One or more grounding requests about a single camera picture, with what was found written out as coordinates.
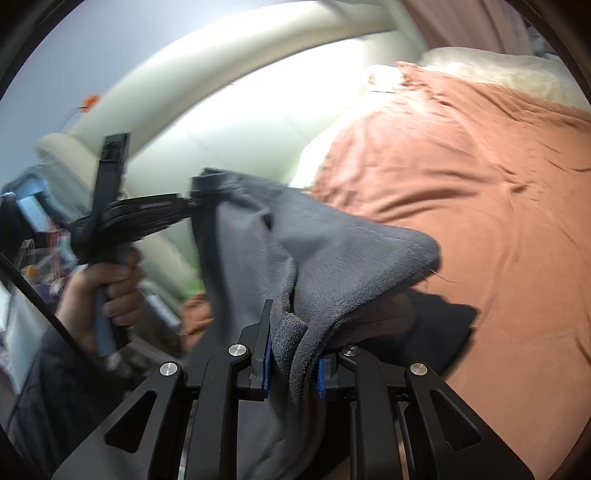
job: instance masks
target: gray towel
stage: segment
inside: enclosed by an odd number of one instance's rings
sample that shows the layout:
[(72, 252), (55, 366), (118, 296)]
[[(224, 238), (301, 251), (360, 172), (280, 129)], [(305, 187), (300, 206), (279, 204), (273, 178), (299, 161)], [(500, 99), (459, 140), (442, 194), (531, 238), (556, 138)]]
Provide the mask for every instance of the gray towel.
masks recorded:
[(215, 318), (210, 344), (237, 341), (273, 299), (271, 393), (241, 405), (238, 477), (295, 478), (323, 434), (324, 405), (310, 388), (320, 353), (409, 328), (401, 290), (437, 268), (439, 246), (256, 177), (208, 169), (191, 196), (204, 205), (191, 221)]

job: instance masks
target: orange object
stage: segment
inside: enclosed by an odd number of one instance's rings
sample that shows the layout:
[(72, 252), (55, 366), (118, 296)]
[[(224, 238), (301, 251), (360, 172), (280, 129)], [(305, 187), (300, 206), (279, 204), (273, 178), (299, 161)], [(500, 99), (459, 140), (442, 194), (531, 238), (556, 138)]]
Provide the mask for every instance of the orange object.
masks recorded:
[(84, 99), (84, 101), (82, 102), (82, 106), (80, 107), (80, 112), (87, 112), (88, 110), (90, 110), (92, 107), (94, 107), (96, 105), (96, 102), (98, 102), (100, 99), (100, 97), (98, 95), (90, 95), (88, 97), (86, 97)]

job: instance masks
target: metal screw head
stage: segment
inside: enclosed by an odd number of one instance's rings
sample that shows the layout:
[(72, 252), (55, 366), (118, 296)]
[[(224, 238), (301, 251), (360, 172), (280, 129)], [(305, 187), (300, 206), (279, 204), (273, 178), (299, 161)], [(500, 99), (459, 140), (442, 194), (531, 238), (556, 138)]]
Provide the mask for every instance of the metal screw head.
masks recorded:
[(410, 371), (415, 375), (424, 375), (427, 373), (427, 366), (424, 364), (412, 364)]
[(241, 343), (236, 343), (228, 349), (228, 353), (232, 356), (241, 356), (246, 353), (246, 347)]
[(174, 364), (172, 362), (167, 362), (165, 364), (160, 365), (160, 373), (165, 377), (175, 374), (177, 370), (177, 364)]
[(355, 356), (359, 353), (359, 347), (357, 345), (345, 345), (341, 351), (344, 356)]

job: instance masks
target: pillow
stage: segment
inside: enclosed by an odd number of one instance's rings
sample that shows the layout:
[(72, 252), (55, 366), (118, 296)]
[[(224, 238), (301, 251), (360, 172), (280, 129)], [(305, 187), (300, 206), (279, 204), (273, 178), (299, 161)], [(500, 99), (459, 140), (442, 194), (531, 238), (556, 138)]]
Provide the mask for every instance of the pillow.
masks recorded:
[(475, 48), (442, 47), (425, 52), (418, 64), (475, 83), (494, 83), (589, 110), (589, 101), (561, 61), (505, 55)]

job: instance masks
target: pink curtain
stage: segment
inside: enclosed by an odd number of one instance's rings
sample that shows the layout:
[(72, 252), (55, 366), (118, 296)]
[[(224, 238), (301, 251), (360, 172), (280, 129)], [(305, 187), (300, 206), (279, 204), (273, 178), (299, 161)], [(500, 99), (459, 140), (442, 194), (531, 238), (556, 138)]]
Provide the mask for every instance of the pink curtain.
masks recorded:
[(503, 0), (402, 0), (430, 48), (532, 55), (524, 20)]

